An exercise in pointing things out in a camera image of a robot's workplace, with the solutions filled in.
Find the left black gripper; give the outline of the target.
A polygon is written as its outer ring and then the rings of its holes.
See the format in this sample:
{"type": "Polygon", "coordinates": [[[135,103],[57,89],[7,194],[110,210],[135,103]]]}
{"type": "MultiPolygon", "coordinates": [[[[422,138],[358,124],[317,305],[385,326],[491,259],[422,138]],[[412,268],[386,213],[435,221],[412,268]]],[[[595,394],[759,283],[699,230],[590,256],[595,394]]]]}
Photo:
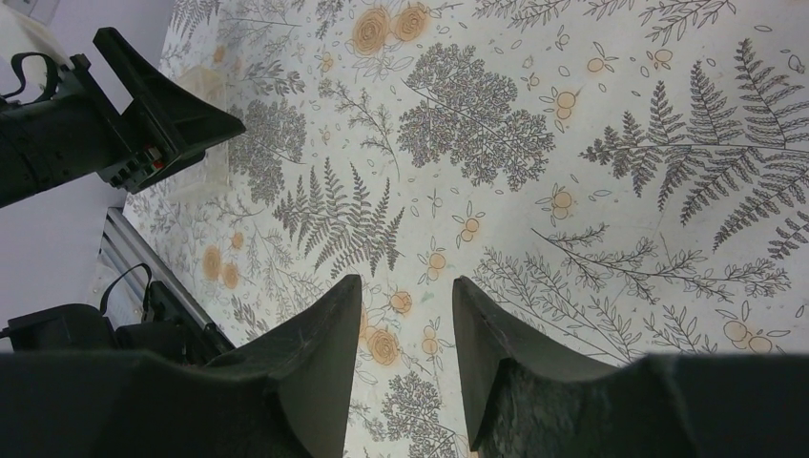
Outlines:
{"type": "Polygon", "coordinates": [[[29,103],[16,92],[1,97],[2,206],[91,174],[136,194],[246,131],[237,117],[164,76],[117,29],[99,29],[93,44],[132,102],[120,114],[83,55],[73,56],[69,68],[39,54],[42,93],[29,103]]]}

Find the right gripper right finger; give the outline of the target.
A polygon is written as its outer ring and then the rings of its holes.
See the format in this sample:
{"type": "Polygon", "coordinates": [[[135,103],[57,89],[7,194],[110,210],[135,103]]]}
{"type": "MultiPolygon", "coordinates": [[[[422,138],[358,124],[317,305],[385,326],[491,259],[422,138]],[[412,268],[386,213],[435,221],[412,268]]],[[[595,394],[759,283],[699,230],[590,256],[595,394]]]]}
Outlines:
{"type": "Polygon", "coordinates": [[[650,354],[604,364],[455,280],[470,448],[481,457],[804,457],[808,358],[650,354]]]}

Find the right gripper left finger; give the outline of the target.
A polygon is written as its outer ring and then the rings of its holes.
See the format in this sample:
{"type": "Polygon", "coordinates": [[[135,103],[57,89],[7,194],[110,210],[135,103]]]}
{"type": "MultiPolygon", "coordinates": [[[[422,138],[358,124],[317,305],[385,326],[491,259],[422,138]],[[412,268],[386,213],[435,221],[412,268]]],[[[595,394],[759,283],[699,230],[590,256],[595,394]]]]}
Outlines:
{"type": "Polygon", "coordinates": [[[1,356],[5,457],[339,457],[362,311],[343,277],[205,365],[146,349],[1,356]]]}

